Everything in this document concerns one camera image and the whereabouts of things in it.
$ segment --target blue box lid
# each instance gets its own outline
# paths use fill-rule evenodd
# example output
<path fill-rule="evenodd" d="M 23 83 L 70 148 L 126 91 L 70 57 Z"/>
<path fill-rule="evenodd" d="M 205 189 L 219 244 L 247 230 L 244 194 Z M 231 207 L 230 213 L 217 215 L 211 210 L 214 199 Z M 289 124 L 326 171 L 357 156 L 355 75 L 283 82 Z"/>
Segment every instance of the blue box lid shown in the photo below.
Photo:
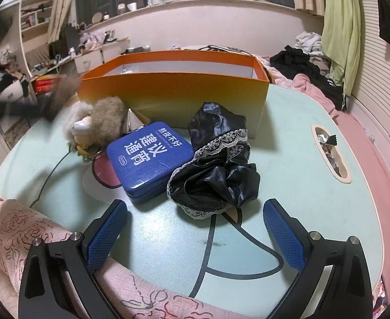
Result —
<path fill-rule="evenodd" d="M 113 168 L 129 197 L 139 197 L 192 160 L 192 145 L 164 122 L 154 122 L 107 147 Z"/>

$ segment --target orange box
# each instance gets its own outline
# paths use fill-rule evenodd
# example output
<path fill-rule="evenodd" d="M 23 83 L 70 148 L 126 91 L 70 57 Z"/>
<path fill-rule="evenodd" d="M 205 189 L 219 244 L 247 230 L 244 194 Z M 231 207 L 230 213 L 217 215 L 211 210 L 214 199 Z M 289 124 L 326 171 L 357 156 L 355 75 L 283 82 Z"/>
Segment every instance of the orange box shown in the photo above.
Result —
<path fill-rule="evenodd" d="M 244 115 L 250 138 L 262 117 L 269 81 L 253 56 L 215 51 L 155 51 L 119 56 L 82 76 L 79 97 L 118 96 L 153 121 L 187 128 L 204 102 Z"/>

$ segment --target hanging green cloth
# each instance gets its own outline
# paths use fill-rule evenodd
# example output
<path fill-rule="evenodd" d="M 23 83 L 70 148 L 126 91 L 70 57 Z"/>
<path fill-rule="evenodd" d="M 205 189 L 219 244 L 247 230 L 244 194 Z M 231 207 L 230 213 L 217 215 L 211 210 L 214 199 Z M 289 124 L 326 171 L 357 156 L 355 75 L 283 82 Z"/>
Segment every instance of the hanging green cloth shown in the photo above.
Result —
<path fill-rule="evenodd" d="M 322 51 L 332 60 L 330 78 L 350 95 L 360 58 L 359 0 L 326 0 Z"/>

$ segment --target metal screw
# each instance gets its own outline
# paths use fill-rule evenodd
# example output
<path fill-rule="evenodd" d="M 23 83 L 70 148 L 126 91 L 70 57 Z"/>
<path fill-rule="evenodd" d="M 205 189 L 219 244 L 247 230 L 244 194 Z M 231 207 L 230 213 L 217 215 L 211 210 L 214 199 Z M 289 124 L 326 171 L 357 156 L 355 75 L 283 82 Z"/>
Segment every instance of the metal screw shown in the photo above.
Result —
<path fill-rule="evenodd" d="M 353 245 L 358 245 L 360 240 L 356 236 L 350 236 L 350 241 Z"/>
<path fill-rule="evenodd" d="M 319 234 L 317 231 L 312 231 L 310 233 L 310 237 L 313 239 L 313 240 L 320 240 L 322 238 L 321 234 Z"/>
<path fill-rule="evenodd" d="M 33 246 L 38 246 L 40 244 L 41 244 L 41 238 L 38 237 L 33 240 Z"/>
<path fill-rule="evenodd" d="M 82 234 L 79 232 L 75 232 L 75 233 L 72 233 L 70 237 L 71 237 L 71 240 L 78 241 L 79 239 L 81 239 Z"/>

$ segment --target desk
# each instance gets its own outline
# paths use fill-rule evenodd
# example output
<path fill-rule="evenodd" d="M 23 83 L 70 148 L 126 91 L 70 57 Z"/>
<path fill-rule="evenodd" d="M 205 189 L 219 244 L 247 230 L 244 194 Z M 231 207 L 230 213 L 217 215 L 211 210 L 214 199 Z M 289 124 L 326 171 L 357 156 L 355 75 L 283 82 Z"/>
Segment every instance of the desk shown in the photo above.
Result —
<path fill-rule="evenodd" d="M 314 124 L 337 135 L 351 183 L 338 181 L 324 163 L 311 131 Z M 177 131 L 189 137 L 186 130 Z M 264 226 L 262 205 L 276 198 L 307 231 L 331 240 L 359 237 L 374 288 L 383 265 L 375 205 L 351 149 L 324 109 L 302 93 L 270 85 L 260 132 L 249 142 L 250 162 L 261 175 L 258 199 L 239 212 L 205 220 L 193 220 L 164 193 L 132 204 L 105 159 L 91 163 L 69 150 L 60 121 L 51 134 L 44 121 L 37 122 L 8 154 L 0 167 L 0 196 L 16 198 L 71 231 L 83 231 L 121 198 L 130 215 L 111 252 L 114 259 L 150 283 L 261 317 L 296 276 L 270 251 L 277 247 Z M 320 296 L 319 289 L 306 314 Z"/>

